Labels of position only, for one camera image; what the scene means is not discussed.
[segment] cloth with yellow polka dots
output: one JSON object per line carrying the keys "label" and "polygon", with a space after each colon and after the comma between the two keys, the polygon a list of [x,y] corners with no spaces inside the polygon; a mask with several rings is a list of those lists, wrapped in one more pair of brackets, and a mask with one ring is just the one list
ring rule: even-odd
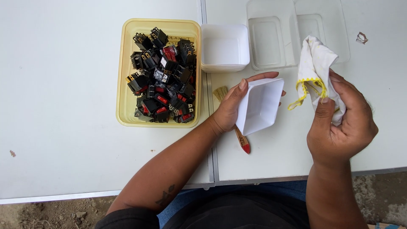
{"label": "cloth with yellow polka dots", "polygon": [[335,91],[329,78],[329,68],[338,60],[338,55],[326,47],[318,38],[308,36],[302,43],[298,80],[295,88],[298,100],[288,106],[289,110],[302,105],[307,94],[310,94],[314,110],[320,98],[335,101],[335,113],[332,123],[338,126],[342,122],[346,106]]}

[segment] brush bristles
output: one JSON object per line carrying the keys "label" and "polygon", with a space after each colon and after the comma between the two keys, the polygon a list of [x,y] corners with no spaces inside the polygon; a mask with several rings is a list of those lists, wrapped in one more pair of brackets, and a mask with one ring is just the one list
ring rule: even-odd
{"label": "brush bristles", "polygon": [[216,98],[219,100],[219,102],[222,102],[223,98],[225,98],[228,91],[229,91],[228,87],[222,86],[222,87],[214,90],[213,94],[216,96]]}

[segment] fingernail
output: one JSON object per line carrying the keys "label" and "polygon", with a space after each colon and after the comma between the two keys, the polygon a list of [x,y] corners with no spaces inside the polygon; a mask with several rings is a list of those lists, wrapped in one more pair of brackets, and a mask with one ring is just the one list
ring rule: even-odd
{"label": "fingernail", "polygon": [[332,81],[334,81],[334,82],[340,82],[339,79],[337,79],[337,78],[335,78],[335,77],[330,76],[329,78],[330,78]]}
{"label": "fingernail", "polygon": [[243,89],[243,88],[245,88],[245,85],[246,85],[246,80],[242,79],[242,81],[240,81],[239,88]]}
{"label": "fingernail", "polygon": [[320,103],[327,103],[329,101],[329,98],[328,97],[326,97],[326,98],[320,98],[319,99],[319,102]]}

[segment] wooden brush handle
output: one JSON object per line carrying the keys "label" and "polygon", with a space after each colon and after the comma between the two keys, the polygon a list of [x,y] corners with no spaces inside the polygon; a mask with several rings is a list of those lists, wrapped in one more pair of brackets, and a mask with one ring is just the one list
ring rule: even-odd
{"label": "wooden brush handle", "polygon": [[240,130],[237,127],[234,129],[234,131],[236,132],[237,138],[239,140],[239,143],[240,143],[240,146],[242,147],[242,149],[247,154],[250,154],[250,145],[249,145],[249,142],[247,141],[247,138],[242,135],[242,132],[240,132]]}

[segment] forearm tattoo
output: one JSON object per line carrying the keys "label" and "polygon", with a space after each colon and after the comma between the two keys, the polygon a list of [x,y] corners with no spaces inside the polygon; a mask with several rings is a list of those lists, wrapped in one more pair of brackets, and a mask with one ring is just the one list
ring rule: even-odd
{"label": "forearm tattoo", "polygon": [[159,204],[160,206],[164,206],[167,200],[171,197],[171,192],[174,191],[175,184],[168,187],[168,192],[162,191],[162,198],[157,200],[155,203]]}

